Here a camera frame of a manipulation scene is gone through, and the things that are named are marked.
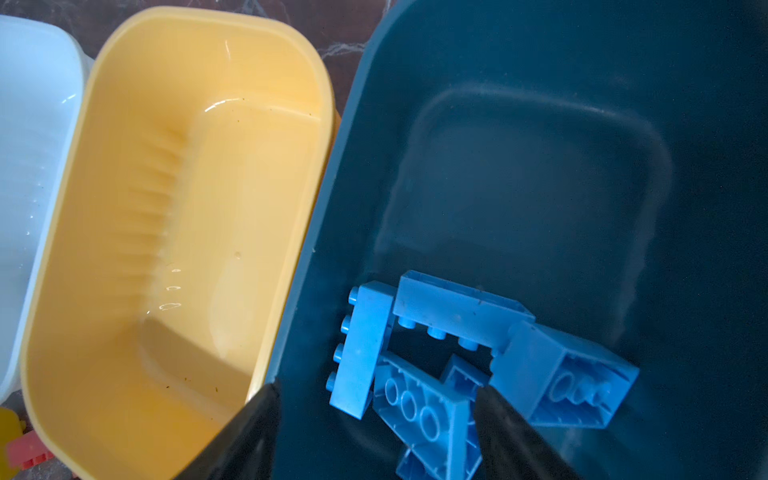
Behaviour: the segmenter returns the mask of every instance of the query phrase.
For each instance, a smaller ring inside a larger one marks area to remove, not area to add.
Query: plastic container
[[[768,30],[752,8],[398,2],[362,56],[270,364],[274,478],[393,478],[397,438],[324,384],[349,289],[410,269],[640,368],[607,429],[540,429],[585,480],[765,475]],[[451,353],[490,361],[397,326],[389,350],[434,377]]]
[[[152,8],[102,48],[22,355],[81,478],[173,477],[262,385],[334,115],[279,22]]]
[[[18,355],[93,61],[53,25],[0,15],[0,403]]]

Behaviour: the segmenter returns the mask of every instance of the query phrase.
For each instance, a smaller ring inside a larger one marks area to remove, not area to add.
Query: blue toy brick
[[[405,447],[400,454],[395,473],[402,480],[432,480],[432,476],[424,469],[424,464],[408,447]]]
[[[520,326],[491,362],[494,386],[533,426],[604,429],[640,370],[605,347]]]
[[[503,348],[510,326],[536,320],[520,302],[413,270],[400,277],[393,312],[405,328],[426,325],[436,339],[450,333],[467,350]]]
[[[339,369],[326,381],[331,392],[330,404],[342,412],[361,419],[370,404],[370,390],[376,361],[386,350],[395,317],[392,302],[396,290],[380,282],[355,287],[349,294],[354,305],[352,316],[342,321],[341,332],[346,341],[333,352]]]
[[[376,367],[373,409],[430,476],[465,480],[467,397],[385,352]]]
[[[467,459],[465,463],[466,478],[469,480],[477,472],[482,462],[480,441],[475,425],[475,399],[480,387],[488,385],[488,376],[476,369],[463,358],[451,355],[451,359],[442,372],[440,381],[457,393],[469,399],[469,421],[467,422]]]

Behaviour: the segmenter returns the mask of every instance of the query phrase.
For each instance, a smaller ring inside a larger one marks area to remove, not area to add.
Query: dark teal container
[[[768,475],[766,12],[400,0],[360,62],[275,345],[275,478],[395,478],[396,437],[324,386],[349,289],[410,269],[640,367],[607,429],[542,430],[585,479]],[[434,376],[451,352],[490,360],[413,332],[390,349]]]

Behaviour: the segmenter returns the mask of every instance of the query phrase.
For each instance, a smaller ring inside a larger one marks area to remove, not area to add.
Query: yellow container
[[[173,477],[261,386],[334,116],[279,22],[151,8],[101,50],[22,350],[31,420],[82,478]]]

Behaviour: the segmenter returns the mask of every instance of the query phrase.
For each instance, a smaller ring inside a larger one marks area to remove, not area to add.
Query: brown marble surface
[[[144,8],[176,5],[273,18],[307,37],[325,61],[344,111],[360,55],[373,29],[396,0],[0,0],[0,15],[63,28],[95,57],[126,18]]]

